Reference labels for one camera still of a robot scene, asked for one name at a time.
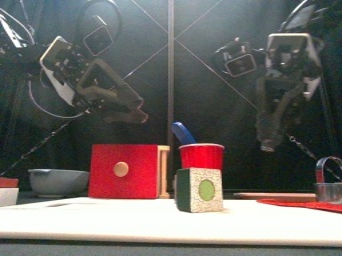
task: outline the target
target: white table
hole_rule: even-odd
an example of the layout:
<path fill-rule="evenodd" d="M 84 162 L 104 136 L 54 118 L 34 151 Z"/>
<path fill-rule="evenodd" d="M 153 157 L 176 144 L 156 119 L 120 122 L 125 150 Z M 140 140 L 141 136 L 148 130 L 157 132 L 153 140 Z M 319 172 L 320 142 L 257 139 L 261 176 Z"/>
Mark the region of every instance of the white table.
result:
<path fill-rule="evenodd" d="M 2 239 L 342 247 L 342 214 L 253 200 L 187 213 L 171 199 L 81 197 L 1 207 L 0 218 Z"/>

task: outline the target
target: blue handle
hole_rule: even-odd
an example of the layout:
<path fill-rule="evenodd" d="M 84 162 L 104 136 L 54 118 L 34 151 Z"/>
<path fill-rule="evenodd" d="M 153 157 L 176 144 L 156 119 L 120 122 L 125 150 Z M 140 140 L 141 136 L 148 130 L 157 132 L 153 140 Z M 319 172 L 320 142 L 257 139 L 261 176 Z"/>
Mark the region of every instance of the blue handle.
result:
<path fill-rule="evenodd" d="M 172 124 L 171 130 L 183 145 L 196 143 L 189 131 L 180 122 Z"/>

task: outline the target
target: red plastic cup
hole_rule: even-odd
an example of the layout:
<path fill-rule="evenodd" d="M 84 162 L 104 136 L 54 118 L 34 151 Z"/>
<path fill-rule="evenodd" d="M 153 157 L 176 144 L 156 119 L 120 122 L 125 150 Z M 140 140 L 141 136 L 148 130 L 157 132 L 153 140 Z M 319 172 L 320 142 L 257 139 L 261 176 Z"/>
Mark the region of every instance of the red plastic cup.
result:
<path fill-rule="evenodd" d="M 208 168 L 221 171 L 223 149 L 219 144 L 195 143 L 179 147 L 181 168 Z"/>

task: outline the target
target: wooden knob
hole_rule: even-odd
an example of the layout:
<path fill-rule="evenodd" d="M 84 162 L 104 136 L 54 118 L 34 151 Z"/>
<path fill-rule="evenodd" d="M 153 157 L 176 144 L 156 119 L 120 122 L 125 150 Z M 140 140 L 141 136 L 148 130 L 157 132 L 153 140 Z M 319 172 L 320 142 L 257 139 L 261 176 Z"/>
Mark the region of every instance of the wooden knob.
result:
<path fill-rule="evenodd" d="M 113 166 L 113 174 L 117 177 L 124 177 L 128 173 L 128 164 L 125 162 L 118 162 Z"/>

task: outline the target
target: gray bowl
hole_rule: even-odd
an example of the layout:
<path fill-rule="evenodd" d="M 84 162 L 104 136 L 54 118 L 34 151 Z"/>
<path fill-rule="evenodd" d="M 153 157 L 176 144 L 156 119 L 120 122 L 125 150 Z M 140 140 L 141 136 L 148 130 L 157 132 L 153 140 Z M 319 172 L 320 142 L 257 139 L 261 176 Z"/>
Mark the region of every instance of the gray bowl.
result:
<path fill-rule="evenodd" d="M 38 197 L 64 197 L 85 191 L 89 173 L 76 170 L 29 169 L 29 183 Z"/>

